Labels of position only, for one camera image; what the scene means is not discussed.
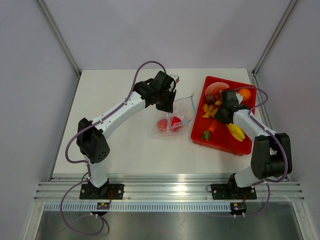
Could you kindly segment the clear zip top bag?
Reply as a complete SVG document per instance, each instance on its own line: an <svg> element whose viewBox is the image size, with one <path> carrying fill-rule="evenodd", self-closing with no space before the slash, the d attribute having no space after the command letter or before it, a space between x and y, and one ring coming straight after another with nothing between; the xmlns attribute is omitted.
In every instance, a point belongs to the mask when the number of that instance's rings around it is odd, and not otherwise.
<svg viewBox="0 0 320 240"><path fill-rule="evenodd" d="M151 136L153 138L176 136L192 122L196 116L194 93L173 102L173 112L165 113L155 123Z"/></svg>

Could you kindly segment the wrinkled red apple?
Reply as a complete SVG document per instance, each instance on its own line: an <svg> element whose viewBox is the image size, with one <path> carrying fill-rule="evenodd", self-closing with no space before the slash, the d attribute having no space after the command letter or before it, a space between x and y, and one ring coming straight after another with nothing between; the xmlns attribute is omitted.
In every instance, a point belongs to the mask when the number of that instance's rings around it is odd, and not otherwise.
<svg viewBox="0 0 320 240"><path fill-rule="evenodd" d="M167 131L167 126L168 126L168 120L163 118L163 119L160 119L158 122L157 122L157 129L164 133Z"/></svg>

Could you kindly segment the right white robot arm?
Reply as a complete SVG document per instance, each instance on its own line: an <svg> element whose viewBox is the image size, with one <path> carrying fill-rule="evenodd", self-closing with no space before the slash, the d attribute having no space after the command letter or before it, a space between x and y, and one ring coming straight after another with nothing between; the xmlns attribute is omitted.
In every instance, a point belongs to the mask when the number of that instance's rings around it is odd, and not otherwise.
<svg viewBox="0 0 320 240"><path fill-rule="evenodd" d="M227 183L211 185L215 200L255 200L255 186L280 183L292 172L290 137L277 133L261 123L253 109L244 105L236 90L221 93L221 106L214 119L222 124L235 124L252 141L250 165L230 175Z"/></svg>

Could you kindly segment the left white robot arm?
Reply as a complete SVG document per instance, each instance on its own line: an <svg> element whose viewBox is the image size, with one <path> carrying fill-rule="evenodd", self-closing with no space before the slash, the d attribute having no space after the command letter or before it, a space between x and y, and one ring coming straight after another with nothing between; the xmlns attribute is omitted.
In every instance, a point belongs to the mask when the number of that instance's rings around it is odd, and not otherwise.
<svg viewBox="0 0 320 240"><path fill-rule="evenodd" d="M81 199L111 199L116 191L123 191L122 185L109 182L104 167L104 160L111 151L108 138L130 117L149 106L172 113L178 82L179 76L159 71L154 78L135 83L123 101L101 116L79 121L76 144L87 161L89 175L81 186Z"/></svg>

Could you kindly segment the yellow grape cluster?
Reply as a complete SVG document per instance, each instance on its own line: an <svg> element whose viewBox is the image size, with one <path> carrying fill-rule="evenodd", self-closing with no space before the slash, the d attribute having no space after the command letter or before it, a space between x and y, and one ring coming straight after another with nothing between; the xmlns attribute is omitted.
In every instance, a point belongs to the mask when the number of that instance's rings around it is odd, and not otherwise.
<svg viewBox="0 0 320 240"><path fill-rule="evenodd" d="M213 105L208 105L205 103L202 107L202 110L204 112L202 118L209 119L209 118L214 118L216 112L218 111L218 108L214 107Z"/></svg>

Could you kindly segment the orange fruit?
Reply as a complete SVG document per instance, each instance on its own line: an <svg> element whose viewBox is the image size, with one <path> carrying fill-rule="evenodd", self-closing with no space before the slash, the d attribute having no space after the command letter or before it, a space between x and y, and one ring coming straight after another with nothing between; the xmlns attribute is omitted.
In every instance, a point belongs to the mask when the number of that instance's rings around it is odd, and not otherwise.
<svg viewBox="0 0 320 240"><path fill-rule="evenodd" d="M243 102L250 100L252 97L251 91L247 88L241 88L237 92L242 96Z"/></svg>

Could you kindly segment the dark purple plum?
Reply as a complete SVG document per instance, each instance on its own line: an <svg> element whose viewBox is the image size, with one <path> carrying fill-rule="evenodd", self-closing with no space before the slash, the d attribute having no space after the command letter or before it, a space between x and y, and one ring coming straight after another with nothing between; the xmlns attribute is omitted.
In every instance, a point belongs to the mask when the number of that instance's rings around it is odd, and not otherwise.
<svg viewBox="0 0 320 240"><path fill-rule="evenodd" d="M209 105L214 105L216 102L216 97L213 94L206 94L204 97L204 102Z"/></svg>

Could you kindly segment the red plastic bin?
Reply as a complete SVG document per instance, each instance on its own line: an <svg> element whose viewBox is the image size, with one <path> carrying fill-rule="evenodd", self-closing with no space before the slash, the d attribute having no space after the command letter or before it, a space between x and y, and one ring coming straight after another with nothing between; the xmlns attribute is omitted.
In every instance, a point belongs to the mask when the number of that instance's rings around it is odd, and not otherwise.
<svg viewBox="0 0 320 240"><path fill-rule="evenodd" d="M246 136L242 142L236 140L231 135L226 125L223 123L218 122L215 131L211 132L208 137L205 137L205 132L209 130L210 125L214 120L212 117L203 118L203 115L205 114L203 110L203 106L205 105L205 91L207 87L209 87L209 85L218 82L228 84L230 90L241 87L246 89L248 87L252 87L252 85L249 83L242 83L214 76L207 76L205 78L200 95L190 138L194 144L198 144L204 147L238 156L249 155L252 152L252 141L250 140L250 138Z"/></svg>

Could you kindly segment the watermelon slice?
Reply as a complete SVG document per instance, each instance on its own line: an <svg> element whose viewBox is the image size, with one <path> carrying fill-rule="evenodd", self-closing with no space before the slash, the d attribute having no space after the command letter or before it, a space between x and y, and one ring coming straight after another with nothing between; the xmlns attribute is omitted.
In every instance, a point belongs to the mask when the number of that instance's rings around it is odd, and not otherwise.
<svg viewBox="0 0 320 240"><path fill-rule="evenodd" d="M215 95L220 91L227 90L230 86L225 82L214 82L210 84L206 89L204 94L205 95Z"/></svg>

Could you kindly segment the yellow banana bunch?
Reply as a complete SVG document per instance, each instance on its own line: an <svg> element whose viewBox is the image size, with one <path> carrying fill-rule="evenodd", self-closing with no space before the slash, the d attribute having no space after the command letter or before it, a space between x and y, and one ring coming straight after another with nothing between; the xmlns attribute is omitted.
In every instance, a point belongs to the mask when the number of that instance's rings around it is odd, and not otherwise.
<svg viewBox="0 0 320 240"><path fill-rule="evenodd" d="M246 136L243 130L235 125L234 123L229 123L226 125L229 133L233 136L234 139L236 139L238 142L242 142Z"/></svg>

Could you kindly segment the right black mount plate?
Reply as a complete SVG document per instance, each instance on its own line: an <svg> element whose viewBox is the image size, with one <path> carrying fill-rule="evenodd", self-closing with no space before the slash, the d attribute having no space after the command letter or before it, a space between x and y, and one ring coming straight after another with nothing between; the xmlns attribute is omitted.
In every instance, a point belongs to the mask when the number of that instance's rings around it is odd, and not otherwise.
<svg viewBox="0 0 320 240"><path fill-rule="evenodd" d="M234 188L229 187L227 183L214 183L207 186L213 200L256 200L257 194L255 188Z"/></svg>

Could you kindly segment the black mount plate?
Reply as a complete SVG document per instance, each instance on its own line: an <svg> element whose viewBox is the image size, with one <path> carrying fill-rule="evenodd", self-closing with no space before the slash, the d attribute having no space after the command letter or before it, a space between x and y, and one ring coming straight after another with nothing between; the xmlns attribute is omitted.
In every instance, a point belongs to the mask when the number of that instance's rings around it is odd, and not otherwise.
<svg viewBox="0 0 320 240"><path fill-rule="evenodd" d="M207 186L213 200L256 200L257 194L255 188L234 188L229 187L227 183L214 183Z"/></svg>
<svg viewBox="0 0 320 240"><path fill-rule="evenodd" d="M106 183L97 188L89 182L81 185L79 198L81 200L122 200L124 188L124 184L118 183Z"/></svg>

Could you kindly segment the right aluminium frame post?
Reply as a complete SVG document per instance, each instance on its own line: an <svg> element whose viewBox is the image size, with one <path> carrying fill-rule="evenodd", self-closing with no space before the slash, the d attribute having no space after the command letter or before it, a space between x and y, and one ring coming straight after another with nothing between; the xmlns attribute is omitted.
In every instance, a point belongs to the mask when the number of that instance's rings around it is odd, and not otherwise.
<svg viewBox="0 0 320 240"><path fill-rule="evenodd" d="M280 37L282 31L284 30L287 22L289 21L292 13L294 12L295 8L297 7L299 0L290 0L287 7L285 8L283 14L280 17L273 33L271 34L270 39L268 40L261 56L259 57L254 69L252 70L252 74L256 77L261 70L264 62L266 61L268 55L272 51L274 45L276 44L278 38Z"/></svg>

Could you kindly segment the left black mount plate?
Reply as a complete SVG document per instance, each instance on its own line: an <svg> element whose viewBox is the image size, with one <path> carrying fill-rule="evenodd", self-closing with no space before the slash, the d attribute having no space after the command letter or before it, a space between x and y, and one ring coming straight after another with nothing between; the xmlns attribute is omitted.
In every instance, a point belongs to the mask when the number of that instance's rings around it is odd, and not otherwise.
<svg viewBox="0 0 320 240"><path fill-rule="evenodd" d="M81 185L79 198L81 200L122 200L124 188L124 184L118 183L106 183L97 188L89 182Z"/></svg>

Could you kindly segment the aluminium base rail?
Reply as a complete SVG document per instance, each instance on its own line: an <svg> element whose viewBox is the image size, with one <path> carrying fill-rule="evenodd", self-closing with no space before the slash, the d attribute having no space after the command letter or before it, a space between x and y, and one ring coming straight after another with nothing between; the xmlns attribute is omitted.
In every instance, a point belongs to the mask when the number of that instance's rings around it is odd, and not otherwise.
<svg viewBox="0 0 320 240"><path fill-rule="evenodd" d="M227 173L201 174L110 174L112 184L124 185L124 202L211 202L210 184L225 183ZM67 190L67 201L77 201L82 174L54 174L49 181L38 183L34 201L58 201ZM272 202L304 202L305 195L297 181L260 184L255 188L257 200L270 195Z"/></svg>

